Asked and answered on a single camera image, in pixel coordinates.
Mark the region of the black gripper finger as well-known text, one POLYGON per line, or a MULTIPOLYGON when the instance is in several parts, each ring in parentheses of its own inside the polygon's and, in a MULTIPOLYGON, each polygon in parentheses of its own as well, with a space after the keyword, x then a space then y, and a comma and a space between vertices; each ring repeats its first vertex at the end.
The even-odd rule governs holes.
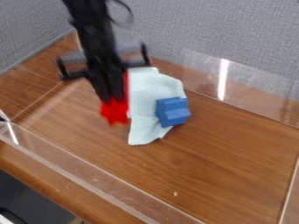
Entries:
POLYGON ((109 87, 106 76, 102 73, 92 71, 89 75, 89 83, 96 91, 98 99, 102 102, 109 102, 109 87))
POLYGON ((122 70, 108 69, 106 70, 106 100, 114 97, 117 101, 124 98, 124 79, 122 70))

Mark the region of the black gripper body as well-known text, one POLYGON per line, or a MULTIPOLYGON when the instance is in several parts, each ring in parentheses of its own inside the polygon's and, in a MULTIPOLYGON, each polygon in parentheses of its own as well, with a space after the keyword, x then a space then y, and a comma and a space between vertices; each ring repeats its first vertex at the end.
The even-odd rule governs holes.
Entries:
POLYGON ((64 81, 86 78, 90 81, 120 81, 122 72, 150 64, 145 43, 132 35, 120 35, 116 41, 101 45, 86 44, 80 50, 56 59, 64 81))

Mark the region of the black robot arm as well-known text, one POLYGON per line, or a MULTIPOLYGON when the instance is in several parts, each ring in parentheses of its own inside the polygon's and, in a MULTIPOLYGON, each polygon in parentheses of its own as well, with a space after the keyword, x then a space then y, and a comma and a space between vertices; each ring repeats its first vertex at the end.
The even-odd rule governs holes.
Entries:
POLYGON ((132 36, 117 42, 108 0, 61 0, 69 12, 80 50, 56 58, 64 81, 85 78, 98 99, 109 103, 125 98, 124 72, 150 64, 145 43, 132 36))

